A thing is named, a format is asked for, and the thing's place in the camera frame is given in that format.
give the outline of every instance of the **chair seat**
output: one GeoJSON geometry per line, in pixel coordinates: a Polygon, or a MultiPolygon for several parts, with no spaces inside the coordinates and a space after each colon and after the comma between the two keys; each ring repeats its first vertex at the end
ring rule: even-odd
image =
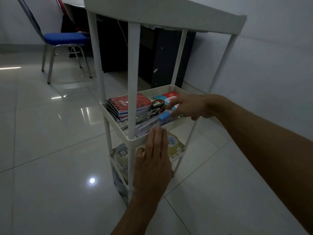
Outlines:
{"type": "Polygon", "coordinates": [[[88,38],[81,33],[48,33],[44,34],[46,42],[50,45],[59,44],[86,44],[88,38]]]}

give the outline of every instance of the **red notebook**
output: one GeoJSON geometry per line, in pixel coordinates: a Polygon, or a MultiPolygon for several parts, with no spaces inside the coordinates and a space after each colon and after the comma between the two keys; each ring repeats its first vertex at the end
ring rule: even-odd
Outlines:
{"type": "MultiPolygon", "coordinates": [[[[128,95],[110,98],[109,102],[119,114],[128,112],[128,95]]],[[[151,101],[143,94],[138,93],[136,110],[143,110],[149,107],[151,107],[151,101]]]]}

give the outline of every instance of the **notebook stack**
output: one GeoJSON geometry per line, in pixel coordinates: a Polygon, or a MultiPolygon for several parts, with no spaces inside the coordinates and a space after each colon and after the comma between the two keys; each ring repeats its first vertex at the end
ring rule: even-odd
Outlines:
{"type": "MultiPolygon", "coordinates": [[[[140,115],[151,110],[151,101],[143,94],[137,94],[136,115],[140,115]]],[[[128,119],[128,95],[110,98],[108,100],[108,111],[117,122],[128,119]]]]}

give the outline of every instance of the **white wall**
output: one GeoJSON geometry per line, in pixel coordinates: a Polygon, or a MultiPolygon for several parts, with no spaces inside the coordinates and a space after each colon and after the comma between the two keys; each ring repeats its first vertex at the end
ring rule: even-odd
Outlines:
{"type": "MultiPolygon", "coordinates": [[[[60,32],[62,12],[56,0],[25,0],[43,34],[60,32]]],[[[0,44],[43,44],[17,0],[0,0],[0,44]]]]}
{"type": "MultiPolygon", "coordinates": [[[[313,0],[193,0],[248,20],[211,93],[313,140],[313,0]]],[[[229,36],[197,33],[185,80],[207,92],[229,36]]]]}

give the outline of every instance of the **forearm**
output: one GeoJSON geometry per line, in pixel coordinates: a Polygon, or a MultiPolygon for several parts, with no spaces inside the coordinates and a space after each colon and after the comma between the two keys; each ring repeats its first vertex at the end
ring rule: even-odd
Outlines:
{"type": "Polygon", "coordinates": [[[145,203],[135,195],[111,235],[144,235],[157,203],[145,203]]]}
{"type": "Polygon", "coordinates": [[[280,200],[313,233],[313,142],[221,97],[214,114],[280,200]]]}

